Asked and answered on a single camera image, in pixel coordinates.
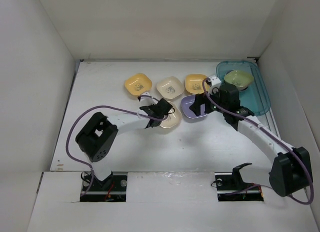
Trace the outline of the teal plastic bin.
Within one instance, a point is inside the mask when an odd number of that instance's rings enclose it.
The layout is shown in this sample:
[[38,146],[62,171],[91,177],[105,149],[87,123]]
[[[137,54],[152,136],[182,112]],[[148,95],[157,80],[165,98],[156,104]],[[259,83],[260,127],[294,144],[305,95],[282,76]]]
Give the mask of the teal plastic bin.
[[249,61],[223,61],[216,67],[217,77],[224,82],[224,76],[231,70],[243,70],[253,75],[254,81],[247,89],[239,91],[240,104],[249,108],[256,116],[267,113],[271,107],[270,99],[259,68]]

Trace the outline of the cream panda plate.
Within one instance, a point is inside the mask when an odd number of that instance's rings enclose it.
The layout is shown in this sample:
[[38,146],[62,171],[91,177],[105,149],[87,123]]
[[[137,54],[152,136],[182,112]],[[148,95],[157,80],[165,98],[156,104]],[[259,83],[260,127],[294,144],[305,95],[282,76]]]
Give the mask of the cream panda plate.
[[161,122],[160,127],[164,129],[178,126],[182,120],[182,113],[179,108],[173,102],[169,101],[169,103],[172,105],[172,108],[175,108],[175,113],[170,116],[171,120],[164,120]]
[[180,96],[184,92],[185,87],[177,77],[170,76],[159,81],[156,89],[163,98],[172,100]]

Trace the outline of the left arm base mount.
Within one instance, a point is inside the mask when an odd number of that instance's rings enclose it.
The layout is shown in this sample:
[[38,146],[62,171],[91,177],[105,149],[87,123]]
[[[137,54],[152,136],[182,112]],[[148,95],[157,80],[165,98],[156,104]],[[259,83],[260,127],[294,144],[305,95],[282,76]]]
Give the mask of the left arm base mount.
[[82,172],[80,177],[82,180],[80,202],[126,202],[128,184],[126,172],[114,172],[104,182],[94,178],[91,186],[91,173]]

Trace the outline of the purple panda plate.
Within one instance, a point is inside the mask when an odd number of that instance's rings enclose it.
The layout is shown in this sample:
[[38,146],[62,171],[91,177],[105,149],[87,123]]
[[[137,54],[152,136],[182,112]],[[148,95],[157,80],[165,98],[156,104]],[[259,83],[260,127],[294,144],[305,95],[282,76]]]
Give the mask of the purple panda plate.
[[196,116],[194,112],[190,109],[190,106],[194,103],[196,98],[195,94],[188,95],[182,98],[180,102],[181,110],[184,115],[186,122],[193,123],[204,120],[207,117],[205,113],[205,104],[200,106],[200,115]]

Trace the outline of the yellow panda plate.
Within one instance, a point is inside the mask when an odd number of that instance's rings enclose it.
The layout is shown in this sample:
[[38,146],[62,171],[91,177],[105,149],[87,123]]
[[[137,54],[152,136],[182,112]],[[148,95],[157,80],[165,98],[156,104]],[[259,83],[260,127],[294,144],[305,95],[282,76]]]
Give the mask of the yellow panda plate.
[[152,85],[151,79],[143,73],[137,73],[124,82],[124,87],[133,96],[139,96],[149,91]]
[[201,94],[204,92],[202,82],[207,78],[204,74],[188,74],[185,78],[185,89],[190,94]]

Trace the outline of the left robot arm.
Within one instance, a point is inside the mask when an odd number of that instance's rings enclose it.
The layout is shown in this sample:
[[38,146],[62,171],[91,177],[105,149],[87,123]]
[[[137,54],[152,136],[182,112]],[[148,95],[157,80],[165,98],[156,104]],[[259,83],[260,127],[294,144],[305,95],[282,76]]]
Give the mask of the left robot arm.
[[100,190],[106,190],[113,183],[113,172],[111,170],[95,171],[95,164],[106,158],[116,137],[136,129],[158,127],[176,110],[165,99],[152,101],[135,111],[98,105],[83,112],[73,123],[70,133],[87,113],[100,108],[120,111],[120,114],[107,116],[102,112],[94,113],[76,135],[75,142],[90,161],[87,165],[92,172],[91,177],[95,186]]

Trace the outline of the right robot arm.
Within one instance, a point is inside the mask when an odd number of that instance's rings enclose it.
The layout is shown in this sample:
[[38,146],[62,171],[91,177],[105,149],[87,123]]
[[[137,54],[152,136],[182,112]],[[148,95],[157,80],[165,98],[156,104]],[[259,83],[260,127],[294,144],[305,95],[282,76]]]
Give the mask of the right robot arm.
[[235,85],[212,86],[211,92],[197,94],[189,108],[199,116],[202,106],[206,114],[222,113],[227,124],[248,138],[271,161],[268,180],[276,194],[291,197],[298,190],[309,187],[308,203],[311,203],[314,186],[309,152],[304,147],[295,148],[283,142],[263,126],[250,109],[241,105]]

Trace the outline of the green plate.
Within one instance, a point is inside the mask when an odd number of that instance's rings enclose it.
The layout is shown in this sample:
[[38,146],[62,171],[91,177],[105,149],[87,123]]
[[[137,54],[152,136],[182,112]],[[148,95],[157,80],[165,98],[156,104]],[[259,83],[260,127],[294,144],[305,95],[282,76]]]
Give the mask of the green plate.
[[235,85],[238,90],[243,91],[254,81],[252,74],[243,70],[231,70],[226,73],[223,81]]

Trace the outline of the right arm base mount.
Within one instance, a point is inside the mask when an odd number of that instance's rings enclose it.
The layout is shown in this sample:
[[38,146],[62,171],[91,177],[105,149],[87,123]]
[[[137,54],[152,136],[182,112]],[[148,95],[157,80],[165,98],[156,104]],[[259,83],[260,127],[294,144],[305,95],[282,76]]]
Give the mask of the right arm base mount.
[[243,163],[231,172],[215,172],[211,187],[217,190],[219,202],[264,201],[262,189],[254,183],[244,182],[240,170],[252,163]]

